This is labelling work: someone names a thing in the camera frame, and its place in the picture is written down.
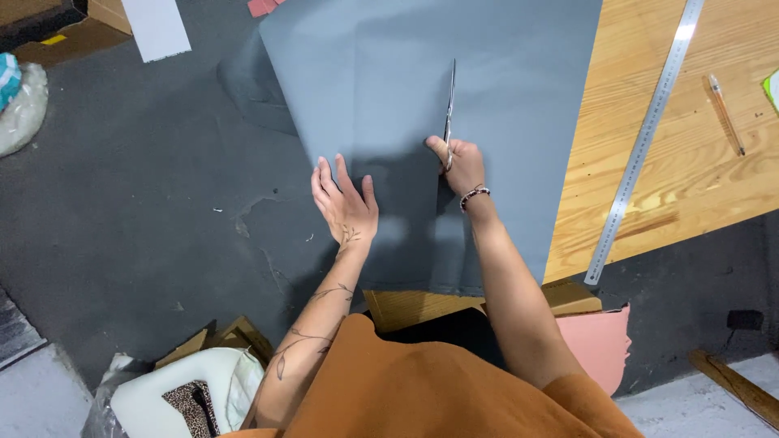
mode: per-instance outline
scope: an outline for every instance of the wooden stick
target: wooden stick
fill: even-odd
[[[688,359],[700,372],[706,374],[727,392],[735,395],[748,408],[763,417],[774,429],[779,430],[779,400],[774,396],[703,350],[692,350]]]

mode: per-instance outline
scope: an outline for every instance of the hand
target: hand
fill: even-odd
[[[339,252],[354,244],[370,247],[379,227],[379,206],[373,195],[371,175],[362,179],[365,201],[351,183],[341,154],[336,155],[336,175],[343,192],[333,182],[330,163],[324,157],[319,157],[319,166],[314,168],[311,175],[314,203],[330,226],[330,234],[340,243]]]
[[[446,143],[437,136],[428,137],[425,143],[439,156],[442,166],[446,168],[449,160]],[[485,166],[479,148],[473,143],[454,139],[449,139],[449,146],[452,148],[452,169],[444,174],[449,187],[460,197],[484,187]]]

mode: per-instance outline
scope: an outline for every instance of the bracelet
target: bracelet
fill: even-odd
[[[472,197],[478,195],[479,193],[487,193],[489,195],[489,189],[486,187],[482,187],[480,189],[473,189],[470,192],[466,193],[465,196],[463,196],[463,199],[460,200],[460,210],[465,213],[465,203]]]

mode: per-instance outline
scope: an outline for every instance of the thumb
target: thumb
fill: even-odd
[[[376,203],[376,196],[373,192],[373,178],[371,178],[371,175],[366,175],[362,179],[362,197],[365,199],[365,205],[368,206],[368,210],[371,213],[379,211],[379,205]]]
[[[446,147],[446,142],[439,136],[430,136],[425,140],[425,144],[428,145],[441,160],[441,164],[446,164],[449,160],[449,151]]]

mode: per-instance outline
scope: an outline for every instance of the white paper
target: white paper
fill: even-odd
[[[175,0],[122,0],[144,62],[190,51]]]

